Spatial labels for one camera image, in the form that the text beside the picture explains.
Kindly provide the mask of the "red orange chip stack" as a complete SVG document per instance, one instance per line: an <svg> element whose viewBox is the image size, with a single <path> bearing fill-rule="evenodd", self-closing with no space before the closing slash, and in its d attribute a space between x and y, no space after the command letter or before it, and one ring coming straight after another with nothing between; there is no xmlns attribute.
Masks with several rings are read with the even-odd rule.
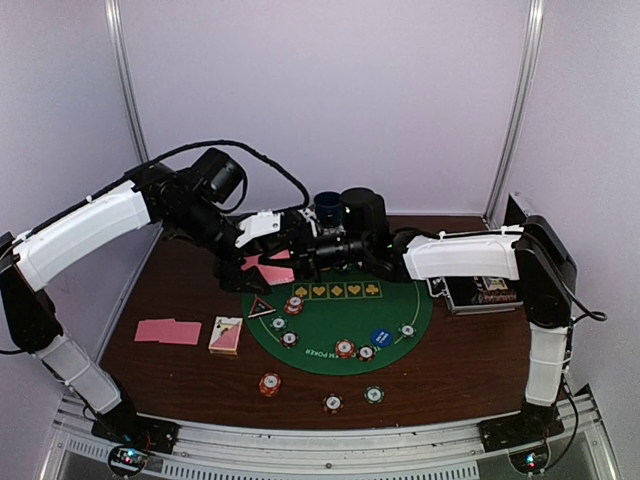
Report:
<svg viewBox="0 0 640 480"><path fill-rule="evenodd" d="M266 373L259 382L259 391L265 397L275 396L281 387L282 381L276 373Z"/></svg>

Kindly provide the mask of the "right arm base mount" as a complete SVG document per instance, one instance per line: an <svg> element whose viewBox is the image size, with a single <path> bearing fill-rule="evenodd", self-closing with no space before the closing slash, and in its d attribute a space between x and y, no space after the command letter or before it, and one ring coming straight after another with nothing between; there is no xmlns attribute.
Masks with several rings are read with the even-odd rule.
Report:
<svg viewBox="0 0 640 480"><path fill-rule="evenodd" d="M561 420L544 426L538 420L527 423L520 414L484 420L478 429L486 453L506 450L511 466L525 475L540 474L551 464L549 439L565 431Z"/></svg>

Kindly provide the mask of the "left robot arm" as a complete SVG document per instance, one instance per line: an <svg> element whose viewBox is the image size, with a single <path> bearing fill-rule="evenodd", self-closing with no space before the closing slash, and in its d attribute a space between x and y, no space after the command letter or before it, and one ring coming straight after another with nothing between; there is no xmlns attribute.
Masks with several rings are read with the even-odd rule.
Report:
<svg viewBox="0 0 640 480"><path fill-rule="evenodd" d="M217 277L238 290L267 288L256 268L242 271L244 251L256 239L282 227L283 210L240 220L224 203L248 178L224 147L233 146L276 170L294 186L299 181L279 163L246 144L213 140L184 145L143 163L79 203L33 229L1 239L1 298L18 352L39 359L75 390L123 444L137 442L144 424L121 388L64 330L46 286L87 255L148 225L183 231L219 260Z"/></svg>

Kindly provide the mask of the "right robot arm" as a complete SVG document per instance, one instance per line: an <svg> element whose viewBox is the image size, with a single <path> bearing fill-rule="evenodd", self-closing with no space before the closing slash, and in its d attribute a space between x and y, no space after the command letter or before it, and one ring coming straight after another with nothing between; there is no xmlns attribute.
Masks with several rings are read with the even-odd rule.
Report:
<svg viewBox="0 0 640 480"><path fill-rule="evenodd" d="M436 278L503 280L512 284L530 324L529 373L523 412L513 419L519 440L535 440L551 424L549 409L560 389L571 323L576 265L547 221L533 216L520 225L464 233L391 230L381 195L364 187L338 196L339 233L320 230L300 210L283 215L293 269L317 277L336 263L358 263L395 283Z"/></svg>

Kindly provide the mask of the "red backed card deck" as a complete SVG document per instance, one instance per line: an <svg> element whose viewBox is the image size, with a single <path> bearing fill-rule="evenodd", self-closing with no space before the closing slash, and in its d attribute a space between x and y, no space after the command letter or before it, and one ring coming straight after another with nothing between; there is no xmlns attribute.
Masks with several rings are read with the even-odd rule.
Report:
<svg viewBox="0 0 640 480"><path fill-rule="evenodd" d="M287 249L281 250L273 255L256 254L247 256L242 265L243 271L248 271L251 278L261 284L265 282L269 286L277 286L292 283L295 280L294 270L288 267L271 266L261 263L261 260L283 260L289 259L290 253Z"/></svg>

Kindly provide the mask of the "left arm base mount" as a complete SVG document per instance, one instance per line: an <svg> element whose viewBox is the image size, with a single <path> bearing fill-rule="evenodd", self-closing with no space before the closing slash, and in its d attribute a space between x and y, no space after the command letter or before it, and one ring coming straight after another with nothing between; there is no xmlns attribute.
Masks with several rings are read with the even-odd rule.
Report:
<svg viewBox="0 0 640 480"><path fill-rule="evenodd" d="M158 454L171 454L179 433L175 422L139 417L132 433L117 433L103 420L94 420L91 434L114 443L107 454L107 466L118 477L141 474Z"/></svg>

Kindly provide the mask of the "red 5 chip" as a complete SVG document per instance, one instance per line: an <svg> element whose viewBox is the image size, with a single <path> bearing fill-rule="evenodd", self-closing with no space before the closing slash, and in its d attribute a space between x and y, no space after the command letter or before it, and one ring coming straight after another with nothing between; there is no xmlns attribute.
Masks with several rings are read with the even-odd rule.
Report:
<svg viewBox="0 0 640 480"><path fill-rule="evenodd" d="M285 303L284 311L288 315L298 315L303 311L304 299L299 296L291 296Z"/></svg>
<svg viewBox="0 0 640 480"><path fill-rule="evenodd" d="M351 358L355 353L355 345L350 340L340 340L335 344L335 353L342 359Z"/></svg>

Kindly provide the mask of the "black triangular all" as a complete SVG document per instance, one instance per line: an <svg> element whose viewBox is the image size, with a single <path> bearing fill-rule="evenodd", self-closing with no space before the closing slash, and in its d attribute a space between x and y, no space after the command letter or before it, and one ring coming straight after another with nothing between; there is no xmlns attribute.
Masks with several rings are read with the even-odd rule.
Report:
<svg viewBox="0 0 640 480"><path fill-rule="evenodd" d="M276 309L271 306L264 299L255 297L251 308L249 309L249 313L247 314L248 319L259 318L264 315L268 315L274 313Z"/></svg>

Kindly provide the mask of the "dealt red card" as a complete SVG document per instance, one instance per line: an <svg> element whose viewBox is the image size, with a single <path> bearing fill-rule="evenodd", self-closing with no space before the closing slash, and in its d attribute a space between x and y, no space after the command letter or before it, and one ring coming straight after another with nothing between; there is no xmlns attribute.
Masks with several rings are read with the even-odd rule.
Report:
<svg viewBox="0 0 640 480"><path fill-rule="evenodd" d="M143 320L137 325L135 342L166 343L170 340L174 319Z"/></svg>
<svg viewBox="0 0 640 480"><path fill-rule="evenodd" d="M159 342L195 346L199 342L201 328L200 322L172 322L163 327Z"/></svg>

